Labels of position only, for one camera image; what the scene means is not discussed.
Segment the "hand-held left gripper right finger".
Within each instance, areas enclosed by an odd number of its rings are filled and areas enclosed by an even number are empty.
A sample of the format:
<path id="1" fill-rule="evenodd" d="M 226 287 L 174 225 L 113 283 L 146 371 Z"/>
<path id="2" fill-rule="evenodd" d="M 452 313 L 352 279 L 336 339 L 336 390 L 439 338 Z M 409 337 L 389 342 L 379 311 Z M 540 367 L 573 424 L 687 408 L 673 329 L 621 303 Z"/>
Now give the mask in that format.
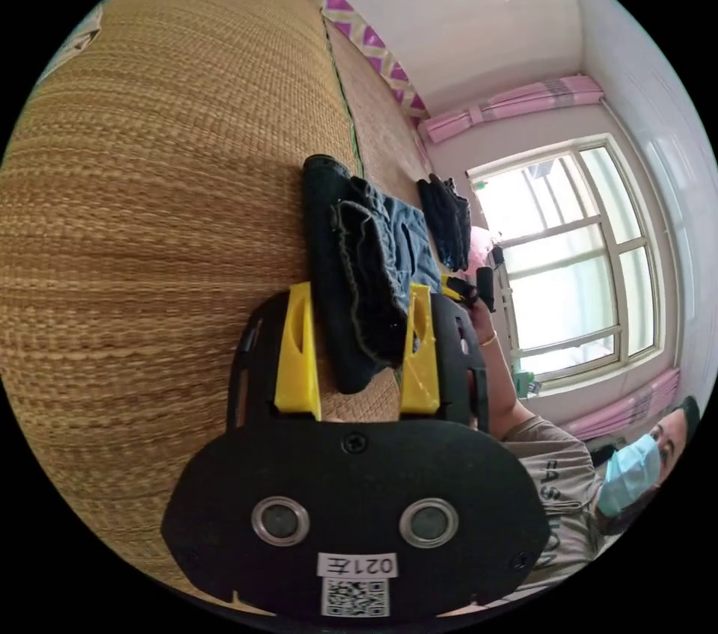
<path id="1" fill-rule="evenodd" d="M 428 286 L 410 285 L 407 330 L 402 359 L 402 416 L 434 416 L 439 408 L 439 379 Z"/>

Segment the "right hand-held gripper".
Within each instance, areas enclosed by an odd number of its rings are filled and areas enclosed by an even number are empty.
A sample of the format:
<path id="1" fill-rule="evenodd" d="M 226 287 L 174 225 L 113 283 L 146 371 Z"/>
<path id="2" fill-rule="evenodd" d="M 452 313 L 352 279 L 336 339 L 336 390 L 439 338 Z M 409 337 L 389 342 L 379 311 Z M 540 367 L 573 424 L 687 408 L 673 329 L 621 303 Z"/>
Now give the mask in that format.
<path id="1" fill-rule="evenodd" d="M 465 309 L 471 310 L 481 299 L 481 291 L 476 284 L 472 284 L 460 277 L 443 274 L 441 276 L 442 294 L 459 303 Z"/>

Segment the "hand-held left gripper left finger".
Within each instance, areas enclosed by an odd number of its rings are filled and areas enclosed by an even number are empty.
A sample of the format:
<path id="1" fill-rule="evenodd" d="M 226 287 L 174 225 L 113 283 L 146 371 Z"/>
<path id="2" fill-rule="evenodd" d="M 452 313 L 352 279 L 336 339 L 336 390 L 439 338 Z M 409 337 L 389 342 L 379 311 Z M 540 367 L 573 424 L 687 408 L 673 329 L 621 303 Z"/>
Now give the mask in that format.
<path id="1" fill-rule="evenodd" d="M 310 283 L 298 283 L 289 289 L 274 405 L 282 414 L 322 418 Z"/>

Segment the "person's right hand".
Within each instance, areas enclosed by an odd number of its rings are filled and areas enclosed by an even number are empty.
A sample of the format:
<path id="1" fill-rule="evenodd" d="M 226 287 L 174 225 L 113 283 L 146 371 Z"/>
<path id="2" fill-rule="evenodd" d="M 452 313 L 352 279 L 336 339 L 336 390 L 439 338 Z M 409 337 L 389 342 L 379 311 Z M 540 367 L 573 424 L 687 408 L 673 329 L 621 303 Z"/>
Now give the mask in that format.
<path id="1" fill-rule="evenodd" d="M 493 342 L 497 335 L 493 325 L 491 312 L 484 301 L 476 299 L 470 305 L 467 312 L 479 345 L 481 347 L 485 347 Z"/>

